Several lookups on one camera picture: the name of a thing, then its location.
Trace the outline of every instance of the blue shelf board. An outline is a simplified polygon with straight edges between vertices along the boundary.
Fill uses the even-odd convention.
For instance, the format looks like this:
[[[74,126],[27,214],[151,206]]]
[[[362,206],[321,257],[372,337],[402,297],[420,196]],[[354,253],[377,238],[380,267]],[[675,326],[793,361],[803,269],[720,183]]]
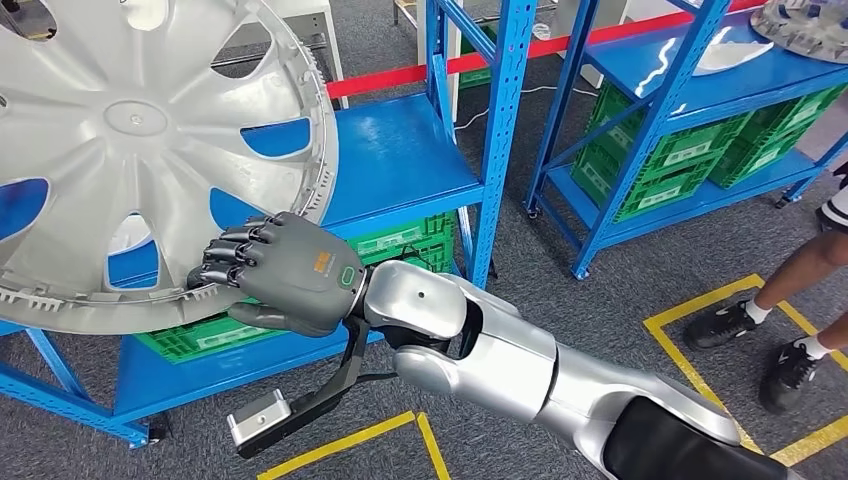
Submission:
[[[382,338],[372,332],[368,340]],[[127,335],[121,343],[113,422],[136,420],[341,353],[347,339],[341,326],[323,338],[289,333],[175,365]],[[284,395],[291,393],[286,385],[279,387]]]
[[[425,94],[336,113],[339,176],[324,225],[354,237],[483,200]]]
[[[11,335],[13,333],[20,332],[24,328],[26,327],[22,327],[14,323],[4,322],[0,320],[0,337],[2,337],[3,335]]]
[[[727,15],[718,35],[722,42],[767,40],[750,26],[751,10]],[[630,96],[644,98],[660,87],[688,25],[590,45],[589,63]],[[739,113],[848,83],[848,65],[796,55],[778,46],[730,70],[692,77],[664,133],[702,125]]]
[[[821,171],[821,167],[816,167],[809,157],[793,149],[782,159],[732,188],[723,189],[707,180],[689,198],[645,212],[623,222],[611,224],[604,232],[600,248],[606,248],[799,180],[817,176]],[[568,201],[580,220],[588,227],[592,227],[598,218],[598,208],[571,179],[571,165],[551,170],[548,173],[548,179]]]

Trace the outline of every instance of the metal shelving unit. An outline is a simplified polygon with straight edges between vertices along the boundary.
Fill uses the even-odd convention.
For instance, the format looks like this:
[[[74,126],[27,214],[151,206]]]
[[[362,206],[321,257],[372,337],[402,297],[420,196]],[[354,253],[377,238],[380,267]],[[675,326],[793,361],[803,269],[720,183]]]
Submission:
[[[519,90],[524,77],[534,0],[504,0],[497,44],[453,0],[427,0],[427,91],[337,113],[340,169],[324,224],[342,237],[355,237],[421,217],[476,205],[477,229],[464,232],[468,277],[484,287],[503,194]],[[492,69],[482,176],[459,152],[447,101],[447,22],[452,21],[482,52]],[[275,127],[252,130],[246,141],[257,149],[284,142]],[[244,204],[212,201],[213,214],[241,224],[255,212]],[[124,287],[155,280],[156,256],[144,248],[130,258],[110,259],[110,278]],[[0,335],[24,330],[0,322]],[[50,338],[26,330],[63,388],[0,364],[0,393],[127,440],[149,443],[142,417],[339,353],[347,335],[340,328],[325,338],[281,335],[172,365],[131,336],[121,342],[113,408],[95,404]],[[379,339],[372,335],[372,341]]]
[[[579,250],[572,267],[578,279],[586,278],[589,263],[599,250],[625,240],[790,184],[794,185],[784,194],[779,206],[796,201],[848,145],[846,133],[816,161],[793,150],[733,188],[724,190],[707,181],[688,199],[613,223],[642,164],[663,136],[848,83],[848,66],[809,59],[779,47],[726,72],[692,78],[698,61],[716,35],[736,42],[756,41],[760,37],[748,24],[752,10],[726,15],[730,0],[705,0],[700,7],[684,0],[671,3],[690,12],[691,23],[588,47],[584,36],[577,37],[578,46],[569,51],[563,65],[524,206],[531,216],[540,209],[549,214],[563,236]],[[597,0],[583,0],[576,24],[591,23],[596,9]],[[606,75],[607,81],[625,92],[633,104],[565,152],[554,155],[554,142],[568,103],[566,93],[571,91],[583,63]],[[641,130],[610,195],[598,207],[574,183],[571,165],[565,162],[643,107],[647,107],[647,114]],[[566,200],[588,229],[584,238],[579,238],[545,198],[543,190],[547,185]]]

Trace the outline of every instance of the hubcap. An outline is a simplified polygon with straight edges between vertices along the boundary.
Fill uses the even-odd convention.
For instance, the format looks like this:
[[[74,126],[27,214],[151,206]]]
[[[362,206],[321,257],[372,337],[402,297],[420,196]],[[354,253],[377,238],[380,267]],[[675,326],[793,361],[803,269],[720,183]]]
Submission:
[[[49,41],[0,26],[0,187],[48,185],[35,220],[0,238],[0,319],[124,334],[223,310],[237,291],[184,288],[220,231],[210,192],[316,223],[332,195],[336,125],[314,60],[258,0],[44,3],[57,24]],[[159,3],[167,8],[144,11]],[[211,62],[247,22],[268,31],[267,54],[243,78],[216,73]],[[293,153],[260,155],[241,135],[302,118],[309,142]],[[158,260],[146,261],[158,276],[150,288],[118,289],[108,272],[119,257],[108,254],[134,214],[155,242]],[[135,250],[121,262],[141,262]]]

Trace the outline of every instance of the silver robotic arm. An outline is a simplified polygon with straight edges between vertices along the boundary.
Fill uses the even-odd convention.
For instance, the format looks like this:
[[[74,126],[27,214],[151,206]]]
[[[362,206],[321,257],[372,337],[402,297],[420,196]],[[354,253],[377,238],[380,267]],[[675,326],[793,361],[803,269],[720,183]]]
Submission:
[[[293,215],[249,224],[232,252],[210,245],[195,281],[237,286],[264,302],[231,310],[245,323],[297,331],[313,312],[329,333],[337,324],[330,320],[344,317],[350,341],[319,391],[291,404],[272,392],[228,418],[242,456],[331,411],[356,383],[386,378],[358,372],[374,329],[395,348],[405,382],[542,425],[610,479],[798,478],[741,447],[733,419],[692,390],[560,344],[461,277],[401,261],[365,269],[344,242]],[[458,354],[449,354],[451,341]]]

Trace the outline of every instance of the white cable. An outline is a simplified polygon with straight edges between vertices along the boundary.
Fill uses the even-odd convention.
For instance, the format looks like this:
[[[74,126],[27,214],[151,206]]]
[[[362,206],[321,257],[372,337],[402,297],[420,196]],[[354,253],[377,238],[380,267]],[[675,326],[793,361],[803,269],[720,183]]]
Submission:
[[[531,88],[529,90],[522,90],[521,93],[533,93],[533,92],[538,92],[539,90],[556,90],[556,89],[557,89],[557,87],[552,87],[550,85],[542,85],[542,86],[539,86],[539,87],[536,87],[536,88]],[[572,88],[572,90],[577,92],[577,93],[582,93],[583,95],[590,95],[592,97],[598,96],[598,94],[595,93],[595,92],[580,90],[579,88]],[[471,124],[474,123],[475,120],[477,120],[478,118],[482,117],[483,115],[485,115],[487,113],[489,113],[488,108],[483,110],[482,112],[478,113],[477,115],[474,115],[473,117],[471,117],[471,120],[469,120],[468,123],[466,123],[465,125],[463,125],[461,127],[456,127],[456,128],[454,128],[454,130],[462,130],[462,129],[470,127]]]
[[[454,128],[454,130],[462,130],[463,128],[470,127],[471,124],[474,123],[474,120],[477,120],[478,118],[482,117],[483,115],[485,115],[487,113],[489,113],[488,108],[483,110],[482,112],[478,113],[477,115],[474,115],[473,117],[471,117],[471,120],[469,120],[468,123],[466,123],[465,125],[463,125],[461,127],[456,127],[456,128]]]

